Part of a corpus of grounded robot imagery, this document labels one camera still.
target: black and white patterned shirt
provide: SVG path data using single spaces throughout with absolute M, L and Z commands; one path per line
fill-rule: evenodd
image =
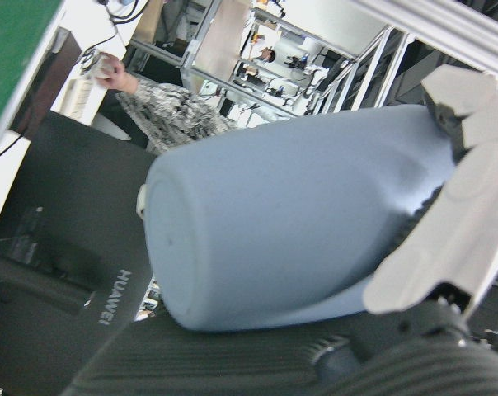
M 236 129 L 215 107 L 177 85 L 139 79 L 134 95 L 122 92 L 117 98 L 159 153 Z

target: person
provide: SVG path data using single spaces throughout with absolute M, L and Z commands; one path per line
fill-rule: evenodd
M 107 89 L 120 91 L 120 104 L 147 135 L 157 153 L 182 144 L 236 129 L 215 107 L 183 87 L 136 78 L 112 54 L 104 54 L 103 73 L 96 80 Z
M 276 58 L 276 52 L 267 46 L 265 37 L 263 35 L 256 35 L 255 39 L 251 42 L 251 52 L 249 59 L 260 59 L 268 64 L 273 62 Z

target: white device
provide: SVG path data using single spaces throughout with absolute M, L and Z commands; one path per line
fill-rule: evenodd
M 383 314 L 435 295 L 467 317 L 498 275 L 498 82 L 444 65 L 422 85 L 438 123 L 457 134 L 468 153 L 416 228 L 375 271 L 364 304 Z

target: electronic equipment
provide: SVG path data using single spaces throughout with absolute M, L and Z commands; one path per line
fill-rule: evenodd
M 0 215 L 0 384 L 9 394 L 58 394 L 134 320 L 152 279 L 135 201 L 153 160 L 55 113 L 37 129 Z M 12 279 L 11 268 L 30 277 Z M 65 309 L 71 299 L 45 289 L 60 282 L 94 292 L 89 304 Z

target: light blue cylindrical object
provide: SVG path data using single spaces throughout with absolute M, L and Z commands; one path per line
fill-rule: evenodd
M 303 117 L 164 153 L 148 174 L 145 232 L 165 305 L 206 331 L 363 310 L 367 277 L 453 169 L 423 106 Z

